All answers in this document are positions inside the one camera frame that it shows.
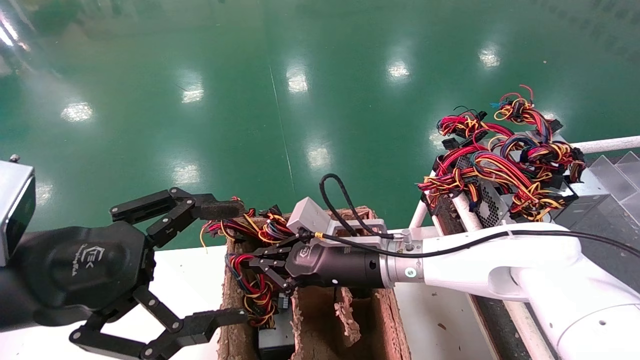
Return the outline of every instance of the black wire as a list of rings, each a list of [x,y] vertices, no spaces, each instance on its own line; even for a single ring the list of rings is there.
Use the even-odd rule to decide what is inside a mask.
[[[350,235],[358,236],[358,233],[356,233],[356,231],[351,227],[351,225],[347,223],[347,220],[345,220],[342,216],[340,216],[340,214],[338,214],[338,211],[333,207],[333,204],[331,204],[331,202],[329,201],[329,198],[326,196],[326,191],[324,190],[324,182],[329,177],[338,177],[338,176],[335,174],[326,174],[325,176],[322,177],[322,179],[320,179],[320,194],[322,195],[322,199],[324,200],[326,207],[329,208],[331,213],[335,216],[336,219],[338,219],[338,221],[344,227],[344,229],[348,231]],[[342,190],[342,193],[346,194],[347,190],[344,188],[344,184],[342,184],[342,181],[338,181],[338,185],[340,185],[340,190]]]
[[[576,231],[560,231],[560,230],[547,230],[547,231],[536,231],[536,230],[512,230],[510,232],[506,232],[506,231],[501,231],[499,233],[495,233],[495,234],[491,234],[488,236],[485,236],[483,238],[474,240],[474,241],[470,241],[466,244],[463,245],[459,245],[456,247],[452,247],[449,249],[445,249],[445,250],[438,250],[438,251],[433,251],[433,252],[425,252],[423,254],[400,254],[398,252],[392,252],[392,251],[387,251],[387,250],[380,250],[377,249],[375,247],[370,247],[367,245],[362,245],[361,243],[357,243],[351,240],[347,240],[344,238],[339,238],[338,236],[332,236],[332,235],[327,235],[327,234],[323,234],[323,238],[325,239],[329,239],[329,240],[333,240],[333,241],[337,241],[339,243],[343,243],[345,245],[350,245],[352,247],[356,247],[358,249],[363,249],[363,250],[367,250],[370,252],[374,252],[376,254],[380,254],[380,255],[387,255],[387,256],[393,256],[395,258],[408,258],[408,259],[421,259],[421,258],[432,258],[433,256],[441,256],[441,255],[446,255],[446,254],[452,254],[453,252],[458,252],[461,250],[465,250],[465,249],[469,249],[471,247],[474,247],[476,245],[480,245],[482,243],[485,243],[487,241],[490,240],[494,240],[497,238],[502,238],[505,236],[510,236],[510,235],[531,235],[531,236],[574,236],[576,238],[581,238],[581,239],[587,239],[587,240],[593,240],[593,241],[597,241],[600,243],[605,243],[608,245],[611,245],[613,247],[617,247],[621,250],[624,250],[630,254],[632,254],[633,256],[640,258],[640,250],[637,250],[629,245],[626,245],[624,243],[621,243],[619,241],[615,241],[609,238],[605,238],[604,236],[599,236],[599,235],[594,235],[594,234],[587,234],[587,233],[578,233]]]
[[[475,114],[476,118],[478,118],[478,111],[477,111],[476,109],[470,109],[470,108],[468,108],[468,107],[466,107],[466,106],[464,106],[464,105],[458,105],[458,106],[456,106],[456,107],[453,109],[453,111],[456,111],[458,108],[464,108],[464,109],[466,110],[466,111],[464,111],[464,112],[460,113],[458,116],[460,116],[460,115],[462,115],[462,114],[464,114],[464,113],[466,113],[466,112],[473,113],[473,112],[471,112],[471,110],[473,110],[473,111],[476,113],[476,114]]]
[[[324,200],[324,203],[326,204],[326,207],[329,208],[331,213],[338,219],[340,224],[342,224],[342,226],[344,226],[344,228],[347,231],[349,231],[349,234],[351,234],[352,236],[358,236],[358,233],[356,233],[356,231],[349,224],[347,224],[346,220],[342,216],[340,216],[340,214],[338,214],[338,211],[336,211],[336,209],[333,207],[333,205],[329,201],[329,198],[326,196],[326,191],[324,190],[324,182],[329,178],[334,179],[336,183],[338,183],[338,186],[340,187],[340,191],[342,191],[342,195],[344,196],[344,200],[347,201],[347,205],[349,206],[349,209],[351,209],[353,216],[356,218],[356,221],[358,222],[358,224],[362,226],[362,229],[365,229],[369,233],[384,239],[394,238],[392,234],[383,234],[377,231],[373,231],[373,229],[371,229],[367,224],[365,224],[364,221],[362,221],[362,218],[360,218],[360,215],[358,215],[356,208],[353,206],[353,203],[351,202],[351,197],[349,197],[349,193],[347,192],[347,189],[344,187],[344,183],[342,182],[340,177],[338,177],[338,175],[336,174],[326,174],[320,180],[320,194],[322,194],[322,198]]]

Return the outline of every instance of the black connector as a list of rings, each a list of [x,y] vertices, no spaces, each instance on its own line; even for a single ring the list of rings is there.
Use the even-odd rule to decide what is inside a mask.
[[[465,141],[461,142],[460,147],[467,147],[473,145],[474,143],[480,142],[488,133],[489,131],[487,130],[476,131],[474,136],[470,136],[465,139]]]
[[[572,192],[571,195],[562,196],[562,195],[551,195],[551,194],[548,194],[547,198],[551,199],[551,200],[554,200],[554,201],[562,200],[562,201],[564,201],[564,206],[565,207],[569,206],[569,204],[571,204],[572,202],[576,201],[579,198],[579,196],[575,192],[573,192],[573,189],[571,189],[571,186],[567,186],[567,187],[571,190],[571,192]]]
[[[442,160],[444,159],[444,155],[438,155],[436,157],[436,160],[433,161],[433,166],[431,167],[431,169],[433,171],[435,171],[436,173],[438,172],[438,170],[440,169],[440,164],[442,164]]]
[[[458,128],[458,129],[455,130],[454,135],[456,135],[459,138],[466,139],[467,138],[467,130]]]
[[[571,157],[574,161],[583,161],[584,162],[584,153],[580,150],[579,147],[574,147],[571,149]]]
[[[553,152],[550,152],[548,154],[544,154],[542,156],[539,157],[541,162],[544,163],[551,163],[556,159],[556,154],[554,154]]]
[[[461,193],[462,193],[462,190],[459,190],[459,189],[451,189],[451,190],[449,190],[449,194],[451,195],[452,199],[455,199],[455,198],[459,197]]]
[[[562,164],[558,164],[557,168],[551,170],[550,172],[552,175],[563,175],[565,171],[566,167],[564,167],[564,165]]]
[[[522,152],[520,152],[520,163],[521,164],[526,164],[529,162],[529,150],[531,150],[532,146],[525,146],[524,149],[522,149]]]
[[[564,125],[562,125],[562,123],[560,122],[560,120],[558,119],[554,119],[553,121],[549,122],[549,128],[551,129],[551,133],[555,134],[556,131],[562,129],[564,127]]]
[[[480,183],[480,181],[478,180],[477,176],[472,176],[472,177],[466,177],[463,178],[462,181],[465,184],[474,184],[474,185],[478,185]]]
[[[513,103],[511,107],[511,116],[515,119],[522,119],[522,110],[524,110],[524,102],[517,101]]]
[[[513,221],[515,221],[515,222],[517,222],[517,223],[519,223],[519,224],[522,224],[522,223],[524,223],[524,222],[529,222],[529,219],[525,218],[525,217],[524,217],[524,216],[522,216],[522,214],[520,214],[520,213],[511,213],[511,212],[510,212],[510,213],[509,213],[509,217],[510,217]]]
[[[448,138],[448,139],[442,140],[442,145],[447,150],[460,148],[460,143],[454,138]]]
[[[551,175],[550,179],[547,179],[544,182],[541,182],[540,185],[542,186],[543,189],[554,188],[554,189],[560,190],[562,188],[563,183],[564,183],[564,176],[562,176],[561,174],[560,175],[555,174],[555,175]]]
[[[478,201],[469,201],[469,212],[473,213],[476,208],[478,206],[480,206],[480,203],[482,202],[482,200],[478,200]]]
[[[280,211],[280,208],[278,207],[278,205],[274,205],[271,206],[268,210],[262,210],[258,213],[258,215],[260,217],[266,218],[267,217],[267,213],[272,213],[274,215],[278,215],[278,216],[282,216],[282,211]]]

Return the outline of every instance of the yellow wire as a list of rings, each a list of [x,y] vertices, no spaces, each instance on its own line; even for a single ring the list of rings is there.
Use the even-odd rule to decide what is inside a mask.
[[[207,225],[205,224],[202,227],[202,230],[200,230],[200,243],[202,244],[202,247],[204,248],[204,251],[208,254],[209,251],[207,250],[207,246],[204,245],[204,239],[202,238],[202,235],[204,234],[204,229],[207,227]]]
[[[229,240],[235,241],[236,238],[227,234],[227,232],[225,231],[225,227],[222,225],[222,221],[220,222],[220,230],[222,230],[222,233],[225,235],[225,237]]]
[[[253,228],[259,233],[260,229],[258,229],[258,227],[253,223],[251,218],[246,216],[246,214],[243,214],[243,215],[244,215],[244,218],[249,222],[249,224],[251,224],[251,226],[253,226]]]
[[[507,137],[506,137],[506,136],[504,136],[504,135],[494,136],[491,140],[489,140],[489,145],[487,145],[487,148],[488,148],[488,149],[491,149],[491,143],[492,143],[495,139],[497,139],[497,138],[507,138]]]

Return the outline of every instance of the white pipe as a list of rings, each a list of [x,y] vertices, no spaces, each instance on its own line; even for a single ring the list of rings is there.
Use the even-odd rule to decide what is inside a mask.
[[[625,150],[640,147],[640,136],[629,136],[626,138],[595,140],[592,142],[577,142],[571,144],[573,147],[579,147],[584,154],[594,152]]]
[[[466,195],[460,194],[452,201],[458,211],[460,221],[462,221],[467,232],[482,229],[482,225],[476,214],[469,211],[469,200]],[[506,307],[513,324],[516,326],[531,359],[554,360],[551,350],[549,350],[547,343],[545,343],[542,334],[540,334],[540,330],[525,305],[521,302],[505,301],[504,307]]]
[[[415,208],[415,212],[413,213],[413,217],[411,218],[411,223],[409,223],[409,227],[420,227],[422,226],[422,222],[424,218],[427,216],[427,205],[423,203],[421,200],[418,200],[418,206]]]

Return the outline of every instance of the cardboard box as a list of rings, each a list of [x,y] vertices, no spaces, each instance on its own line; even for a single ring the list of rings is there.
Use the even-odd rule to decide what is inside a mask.
[[[356,210],[362,218],[376,218],[369,208]],[[348,209],[339,213],[347,220],[354,219]],[[253,220],[258,226],[264,224],[262,218]],[[251,252],[257,245],[228,241],[227,251]],[[393,289],[352,293],[347,288],[310,286],[294,292],[291,306],[296,349],[292,360],[411,359]],[[227,307],[243,307],[243,292],[228,269],[221,308]],[[218,359],[258,360],[255,334],[246,324],[223,327]]]

